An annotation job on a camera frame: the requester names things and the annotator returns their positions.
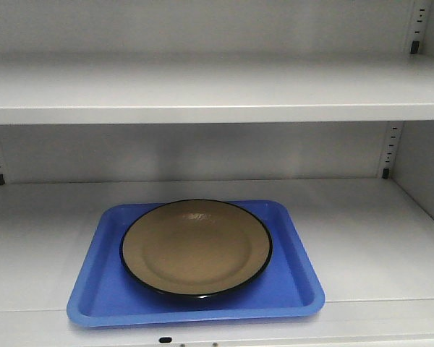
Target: white shelf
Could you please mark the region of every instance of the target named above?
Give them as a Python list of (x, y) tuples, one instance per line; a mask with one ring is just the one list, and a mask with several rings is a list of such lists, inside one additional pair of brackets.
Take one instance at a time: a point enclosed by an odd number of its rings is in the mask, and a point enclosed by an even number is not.
[(0, 124), (412, 119), (434, 119), (427, 56), (0, 56)]
[[(65, 307), (101, 213), (123, 203), (191, 197), (284, 204), (325, 290), (320, 313), (128, 329), (69, 322)], [(434, 221), (382, 179), (0, 187), (0, 346), (153, 345), (161, 336), (188, 346), (383, 340), (414, 346), (409, 339), (434, 346)]]

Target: shelf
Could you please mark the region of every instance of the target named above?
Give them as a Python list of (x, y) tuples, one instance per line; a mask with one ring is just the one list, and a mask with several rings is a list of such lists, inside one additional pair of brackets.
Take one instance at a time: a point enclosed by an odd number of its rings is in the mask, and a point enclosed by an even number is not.
[[(65, 307), (101, 213), (192, 197), (284, 204), (325, 290), (320, 313), (128, 329), (69, 322)], [(413, 346), (405, 344), (409, 339), (434, 346), (434, 221), (382, 179), (0, 187), (0, 346), (150, 346), (161, 336), (190, 346), (382, 340)]]
[(422, 55), (0, 56), (0, 124), (434, 119)]

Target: plate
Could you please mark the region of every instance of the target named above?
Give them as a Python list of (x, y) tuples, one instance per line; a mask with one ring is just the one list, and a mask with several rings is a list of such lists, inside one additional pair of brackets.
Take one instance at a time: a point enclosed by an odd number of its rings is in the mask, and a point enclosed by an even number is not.
[(127, 271), (169, 294), (205, 297), (238, 288), (270, 261), (268, 229), (245, 209), (215, 200), (182, 200), (138, 218), (121, 242)]

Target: plate rim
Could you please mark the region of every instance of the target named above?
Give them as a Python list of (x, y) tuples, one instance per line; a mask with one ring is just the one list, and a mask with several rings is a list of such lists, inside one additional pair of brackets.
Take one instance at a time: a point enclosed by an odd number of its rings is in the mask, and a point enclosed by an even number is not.
[[(124, 253), (123, 253), (123, 246), (124, 246), (124, 239), (125, 236), (127, 235), (127, 233), (129, 232), (129, 230), (131, 229), (131, 227), (137, 222), (139, 221), (139, 219), (143, 218), (145, 215), (157, 210), (158, 208), (161, 208), (163, 206), (167, 206), (167, 205), (172, 205), (172, 204), (176, 204), (179, 202), (186, 202), (186, 201), (209, 201), (209, 202), (219, 202), (222, 204), (226, 204), (226, 205), (230, 205), (232, 207), (236, 207), (239, 208), (240, 210), (250, 214), (264, 229), (265, 234), (267, 236), (268, 239), (268, 253), (267, 253), (267, 257), (264, 261), (264, 263), (262, 264), (262, 266), (258, 269), (258, 271), (256, 271), (252, 276), (250, 276), (249, 278), (247, 278), (246, 280), (244, 280), (243, 282), (232, 286), (230, 288), (226, 288), (223, 289), (221, 291), (215, 291), (215, 292), (211, 292), (211, 293), (204, 293), (204, 294), (187, 294), (187, 293), (176, 293), (173, 291), (165, 291), (163, 289), (157, 288), (155, 286), (152, 286), (148, 283), (146, 283), (145, 281), (141, 280), (140, 278), (138, 278), (128, 267), (127, 263), (125, 262), (124, 259)], [(121, 263), (123, 268), (129, 273), (129, 275), (131, 277), (133, 277), (137, 282), (143, 284), (144, 286), (146, 286), (147, 288), (150, 288), (154, 291), (156, 291), (157, 293), (160, 294), (164, 294), (164, 295), (172, 295), (172, 296), (178, 296), (178, 297), (188, 297), (188, 298), (195, 298), (195, 299), (204, 299), (204, 298), (208, 298), (211, 296), (216, 296), (216, 295), (220, 295), (220, 294), (225, 294), (231, 291), (235, 291), (238, 288), (241, 288), (245, 285), (247, 285), (249, 282), (253, 281), (254, 279), (256, 279), (260, 274), (262, 274), (262, 272), (267, 268), (268, 263), (270, 262), (271, 258), (272, 258), (272, 253), (273, 253), (273, 240), (272, 240), (272, 236), (270, 234), (270, 231), (268, 230), (267, 226), (264, 224), (264, 222), (261, 221), (261, 219), (259, 217), (257, 217), (254, 213), (250, 212), (249, 210), (235, 205), (231, 202), (227, 202), (227, 201), (221, 201), (221, 200), (215, 200), (215, 199), (183, 199), (183, 200), (175, 200), (175, 201), (171, 201), (171, 202), (166, 202), (163, 204), (160, 204), (159, 206), (156, 206), (154, 208), (152, 208), (151, 210), (147, 211), (146, 213), (143, 213), (140, 217), (138, 217), (137, 219), (135, 219), (132, 224), (129, 225), (129, 227), (127, 228), (127, 230), (124, 232), (124, 235), (121, 238), (121, 242), (119, 245), (119, 256), (121, 258)]]

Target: blue tray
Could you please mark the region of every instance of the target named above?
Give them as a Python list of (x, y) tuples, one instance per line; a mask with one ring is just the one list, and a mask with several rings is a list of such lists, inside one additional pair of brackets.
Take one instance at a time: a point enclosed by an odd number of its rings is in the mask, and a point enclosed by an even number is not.
[(325, 294), (286, 208), (266, 200), (231, 203), (259, 217), (273, 239), (271, 261), (252, 282), (204, 299), (146, 288), (124, 269), (119, 246), (129, 226), (161, 204), (120, 205), (101, 217), (69, 298), (69, 318), (84, 327), (109, 327), (298, 317), (318, 312)]

